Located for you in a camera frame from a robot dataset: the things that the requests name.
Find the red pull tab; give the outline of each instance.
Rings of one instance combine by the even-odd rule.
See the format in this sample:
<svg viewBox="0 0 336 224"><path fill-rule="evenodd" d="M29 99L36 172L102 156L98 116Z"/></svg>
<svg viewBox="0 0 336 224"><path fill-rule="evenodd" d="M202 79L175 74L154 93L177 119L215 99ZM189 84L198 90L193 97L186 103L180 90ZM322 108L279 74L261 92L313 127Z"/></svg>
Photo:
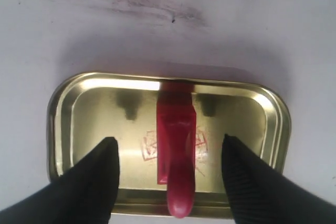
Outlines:
<svg viewBox="0 0 336 224"><path fill-rule="evenodd" d="M196 112L190 93L163 91L157 102L158 184L167 184L172 216L183 218L195 196Z"/></svg>

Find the ribbed black rubber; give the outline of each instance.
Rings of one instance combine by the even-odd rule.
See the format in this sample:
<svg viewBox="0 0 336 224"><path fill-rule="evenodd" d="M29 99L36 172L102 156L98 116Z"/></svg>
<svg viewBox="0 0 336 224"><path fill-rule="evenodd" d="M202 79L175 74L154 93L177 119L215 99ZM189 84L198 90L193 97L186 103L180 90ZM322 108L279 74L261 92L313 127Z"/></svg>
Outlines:
<svg viewBox="0 0 336 224"><path fill-rule="evenodd" d="M107 224L119 187L118 144L101 141L58 180L0 212L1 224Z"/></svg>
<svg viewBox="0 0 336 224"><path fill-rule="evenodd" d="M238 138L225 135L222 176L237 224L336 223L336 207L273 170Z"/></svg>

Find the white surface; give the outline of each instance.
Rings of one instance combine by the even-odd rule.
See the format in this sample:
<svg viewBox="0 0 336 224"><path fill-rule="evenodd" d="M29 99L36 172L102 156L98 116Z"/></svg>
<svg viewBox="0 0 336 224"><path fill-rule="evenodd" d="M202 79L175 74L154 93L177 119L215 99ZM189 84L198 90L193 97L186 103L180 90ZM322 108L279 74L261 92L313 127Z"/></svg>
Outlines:
<svg viewBox="0 0 336 224"><path fill-rule="evenodd" d="M336 0L0 0L0 209L48 184L47 104L84 70L276 90L292 116L284 174L336 204L335 17Z"/></svg>

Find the rectangular tin lid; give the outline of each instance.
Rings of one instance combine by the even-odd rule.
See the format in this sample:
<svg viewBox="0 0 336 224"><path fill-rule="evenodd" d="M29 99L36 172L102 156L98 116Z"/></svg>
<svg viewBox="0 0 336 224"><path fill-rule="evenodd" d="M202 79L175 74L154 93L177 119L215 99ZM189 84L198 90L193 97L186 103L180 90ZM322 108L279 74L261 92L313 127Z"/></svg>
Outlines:
<svg viewBox="0 0 336 224"><path fill-rule="evenodd" d="M241 139L279 172L290 136L282 99L255 84L84 73L65 81L48 111L49 175L62 175L104 137L119 144L120 187L113 212L169 215L157 184L156 102L163 82L193 85L196 195L190 216L230 218L221 174L224 134Z"/></svg>

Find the red plastic tab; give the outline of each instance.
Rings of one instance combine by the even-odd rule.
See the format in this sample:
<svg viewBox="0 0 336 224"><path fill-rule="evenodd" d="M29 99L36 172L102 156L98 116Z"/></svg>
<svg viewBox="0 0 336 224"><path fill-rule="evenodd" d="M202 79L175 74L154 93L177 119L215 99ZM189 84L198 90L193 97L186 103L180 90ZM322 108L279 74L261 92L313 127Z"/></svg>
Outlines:
<svg viewBox="0 0 336 224"><path fill-rule="evenodd" d="M174 84L161 91L157 101L158 184L167 184L172 216L189 215L195 196L196 112L189 92Z"/></svg>

